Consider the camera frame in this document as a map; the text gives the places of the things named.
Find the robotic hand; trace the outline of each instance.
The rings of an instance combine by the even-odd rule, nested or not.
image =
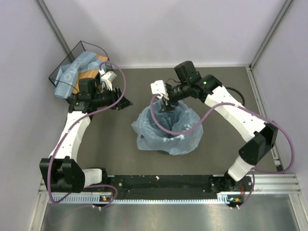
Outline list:
[[[213,190],[221,191],[220,184],[230,189],[237,187],[240,180],[274,147],[278,129],[272,124],[255,117],[237,107],[243,107],[212,75],[201,77],[191,61],[185,61],[175,68],[180,83],[171,86],[162,80],[151,84],[152,94],[158,94],[164,107],[160,112],[173,112],[178,100],[193,97],[209,107],[219,103],[232,103],[215,108],[241,134],[246,144],[239,150],[239,156],[224,175],[224,182],[214,184]]]
[[[115,78],[114,72],[104,73],[101,77],[106,88],[100,89],[97,79],[85,78],[78,82],[79,93],[71,95],[68,99],[70,105],[68,108],[67,120],[60,140],[69,131],[72,124],[88,113],[96,111],[99,107],[109,106],[116,102],[122,95],[120,88],[112,87],[112,80]],[[132,103],[125,97],[114,106],[113,110],[121,110]],[[92,184],[104,183],[107,173],[104,168],[90,168],[82,170],[77,161],[77,152],[82,140],[82,136],[91,122],[90,117],[79,121],[68,133],[63,141],[61,148],[56,153],[52,163],[51,170],[51,191],[60,193],[80,193],[84,188]],[[42,158],[39,168],[43,180],[47,187],[47,175],[50,158]]]

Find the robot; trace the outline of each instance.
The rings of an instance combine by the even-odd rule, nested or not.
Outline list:
[[[248,189],[248,182],[251,179],[246,175],[274,147],[277,128],[236,108],[242,107],[242,105],[228,93],[222,83],[212,75],[201,77],[191,61],[185,61],[174,69],[180,80],[179,84],[171,86],[162,80],[157,80],[151,84],[152,94],[164,103],[161,113],[173,112],[176,110],[174,105],[187,97],[199,99],[209,107],[215,107],[215,105],[223,102],[234,105],[215,108],[235,127],[246,142],[240,148],[239,156],[233,165],[223,176],[108,176],[104,168],[81,169],[76,163],[76,159],[82,136],[91,122],[91,118],[86,117],[80,120],[69,132],[55,156],[51,168],[51,191],[80,193],[93,184],[112,183],[119,192],[117,199],[127,199],[127,195],[131,195],[132,192],[135,192],[133,198],[140,199],[138,195],[144,194],[144,192],[151,193],[151,188],[156,188],[152,197],[155,199],[198,199],[208,198],[203,192],[212,196],[213,193],[216,195],[221,191],[238,191],[243,185]],[[113,89],[111,81],[106,81],[105,86],[108,86],[108,88],[101,92],[97,89],[95,80],[82,79],[79,81],[81,91],[69,101],[69,112],[62,136],[75,120],[86,113],[97,110],[98,107],[111,105],[121,96],[120,89]],[[131,105],[131,102],[123,97],[113,109],[121,110],[129,105]],[[43,158],[39,165],[46,186],[49,164],[50,158]],[[155,178],[160,180],[155,182],[151,180]],[[179,188],[184,184],[185,189],[181,190],[185,190],[185,193],[178,193]],[[187,196],[186,194],[189,190],[187,187],[200,187],[203,191],[200,194],[193,193],[193,198],[190,198],[190,195]]]

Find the trash bin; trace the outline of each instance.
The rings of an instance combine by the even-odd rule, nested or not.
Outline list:
[[[181,101],[173,113],[159,113],[162,105],[161,100],[154,102],[153,110],[159,124],[168,130],[185,131],[200,122],[198,114]],[[170,155],[187,154],[193,151],[198,147],[203,134],[202,125],[192,132],[178,136],[162,131],[152,119],[150,106],[139,114],[137,121],[132,123],[132,127],[138,134],[137,147],[139,150],[163,151]]]

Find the gray floor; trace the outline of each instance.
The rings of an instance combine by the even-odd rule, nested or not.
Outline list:
[[[288,195],[253,195],[226,205],[47,205],[41,231],[299,231]]]
[[[223,85],[238,89],[245,96],[246,107],[258,111],[244,67],[198,70],[201,76],[213,74]],[[177,76],[173,68],[127,69],[125,74],[128,83],[125,96],[134,105],[121,111],[108,110],[94,116],[78,151],[77,162],[82,168],[104,167],[109,175],[192,175],[223,174],[232,165],[244,141],[216,112],[203,123],[204,134],[199,147],[189,154],[171,156],[138,150],[137,134],[131,123],[150,104],[150,84],[159,79],[177,79]],[[120,74],[114,84],[123,88]],[[184,102],[200,117],[208,110],[199,100],[186,99]],[[271,154],[265,156],[258,167],[276,170]]]

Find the wall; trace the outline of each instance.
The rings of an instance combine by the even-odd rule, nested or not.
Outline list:
[[[291,135],[296,173],[308,201],[308,1],[295,0],[255,68],[269,115]],[[279,138],[284,163],[290,148]]]
[[[0,0],[0,224],[27,229],[67,103],[53,96],[49,74],[65,57],[34,0]]]
[[[122,67],[251,63],[283,0],[45,0],[66,42],[95,43]]]

